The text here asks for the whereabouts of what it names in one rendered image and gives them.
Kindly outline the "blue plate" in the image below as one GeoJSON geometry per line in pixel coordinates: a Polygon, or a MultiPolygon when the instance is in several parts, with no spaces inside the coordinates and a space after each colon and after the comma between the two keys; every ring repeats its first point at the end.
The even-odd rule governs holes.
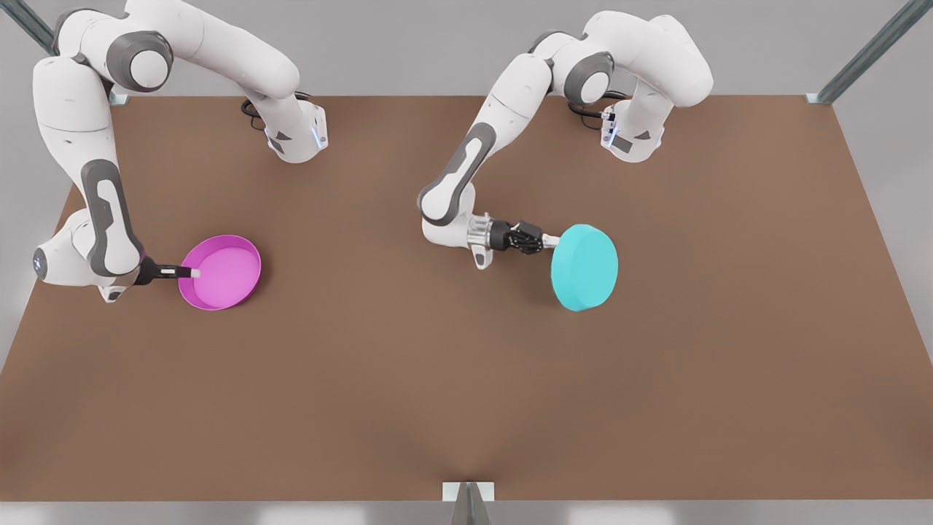
{"type": "Polygon", "coordinates": [[[589,224],[574,224],[560,238],[551,259],[553,292],[570,311],[603,305],[615,289],[619,255],[613,240],[589,224]]]}

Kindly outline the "silver frame post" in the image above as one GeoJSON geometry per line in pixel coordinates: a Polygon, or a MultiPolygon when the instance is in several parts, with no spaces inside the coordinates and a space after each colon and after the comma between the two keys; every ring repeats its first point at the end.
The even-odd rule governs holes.
{"type": "Polygon", "coordinates": [[[844,66],[823,89],[817,93],[806,93],[807,104],[835,103],[856,81],[873,66],[890,47],[933,9],[933,0],[907,0],[893,14],[869,42],[844,66]]]}
{"type": "Polygon", "coordinates": [[[0,10],[50,56],[34,69],[34,100],[38,113],[83,101],[125,106],[127,94],[114,94],[114,80],[106,68],[108,47],[130,28],[125,20],[89,7],[63,11],[55,26],[41,19],[26,0],[0,0],[0,10]]]}
{"type": "Polygon", "coordinates": [[[454,502],[450,525],[493,525],[486,503],[494,500],[494,482],[443,482],[443,502],[454,502]]]}

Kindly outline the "pink plate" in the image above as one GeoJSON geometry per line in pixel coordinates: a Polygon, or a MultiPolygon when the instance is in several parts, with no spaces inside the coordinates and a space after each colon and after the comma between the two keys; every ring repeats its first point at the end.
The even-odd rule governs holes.
{"type": "Polygon", "coordinates": [[[201,310],[219,311],[246,301],[261,276],[259,250],[250,240],[220,235],[201,241],[184,257],[183,266],[197,278],[178,280],[181,296],[201,310]]]}

